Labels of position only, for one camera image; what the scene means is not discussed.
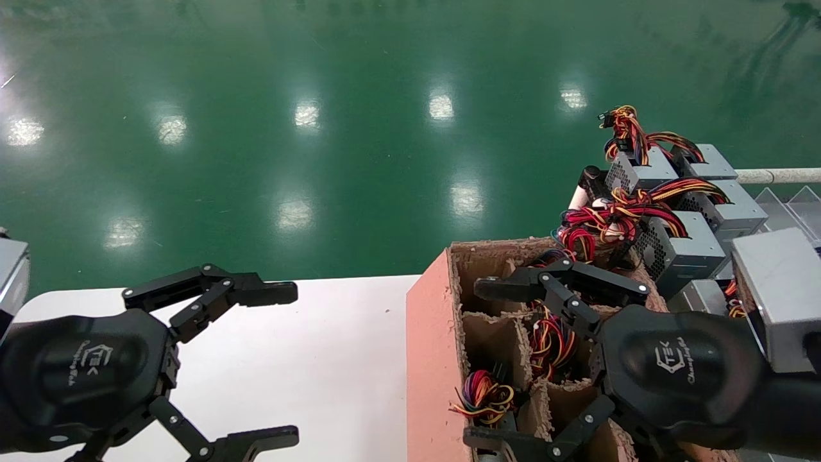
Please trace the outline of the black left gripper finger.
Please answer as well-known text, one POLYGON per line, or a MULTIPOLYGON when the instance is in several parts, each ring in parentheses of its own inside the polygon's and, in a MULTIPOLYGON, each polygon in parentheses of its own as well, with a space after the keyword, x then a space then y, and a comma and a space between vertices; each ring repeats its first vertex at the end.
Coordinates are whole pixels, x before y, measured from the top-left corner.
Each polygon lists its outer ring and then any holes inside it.
POLYGON ((261 452, 299 444, 299 432, 295 426, 236 432, 216 441, 207 441, 165 397, 152 401, 148 412, 188 452, 188 461, 253 461, 261 452))

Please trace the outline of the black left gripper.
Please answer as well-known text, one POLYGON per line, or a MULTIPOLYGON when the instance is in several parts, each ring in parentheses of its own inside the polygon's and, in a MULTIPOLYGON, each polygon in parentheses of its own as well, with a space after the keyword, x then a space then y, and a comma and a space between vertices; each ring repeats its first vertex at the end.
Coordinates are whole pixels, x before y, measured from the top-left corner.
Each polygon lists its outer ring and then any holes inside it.
POLYGON ((127 309, 144 312, 11 326, 2 342, 3 453, 50 452, 96 436, 125 444, 152 423, 152 401, 176 386, 176 343, 187 344, 234 306, 292 304, 298 287, 205 264, 121 295, 127 309), (184 301, 169 328, 148 314, 184 301))

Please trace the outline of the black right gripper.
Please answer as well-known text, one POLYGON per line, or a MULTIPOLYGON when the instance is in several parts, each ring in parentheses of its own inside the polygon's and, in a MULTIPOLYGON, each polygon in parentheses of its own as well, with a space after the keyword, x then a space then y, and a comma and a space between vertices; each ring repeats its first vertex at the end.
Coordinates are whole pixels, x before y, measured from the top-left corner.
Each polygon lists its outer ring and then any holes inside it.
POLYGON ((646 284, 580 261, 478 278, 474 293, 484 300, 539 300, 578 336, 598 336, 591 379, 615 404, 613 420, 639 443, 731 450, 749 438, 750 405, 771 367, 744 321, 631 305, 647 300, 646 284), (602 324, 583 295, 627 307, 602 324))

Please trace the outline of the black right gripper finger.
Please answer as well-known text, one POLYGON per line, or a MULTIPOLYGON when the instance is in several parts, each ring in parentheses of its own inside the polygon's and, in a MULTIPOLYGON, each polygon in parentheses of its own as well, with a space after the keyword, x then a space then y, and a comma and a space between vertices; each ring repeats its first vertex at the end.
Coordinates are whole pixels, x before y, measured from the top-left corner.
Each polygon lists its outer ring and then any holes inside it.
POLYGON ((463 442, 475 449, 496 452, 507 461, 577 461, 599 429, 613 422, 633 440, 653 450, 655 461, 672 461, 673 416, 671 397, 599 395, 551 441, 524 432, 468 427, 463 442))

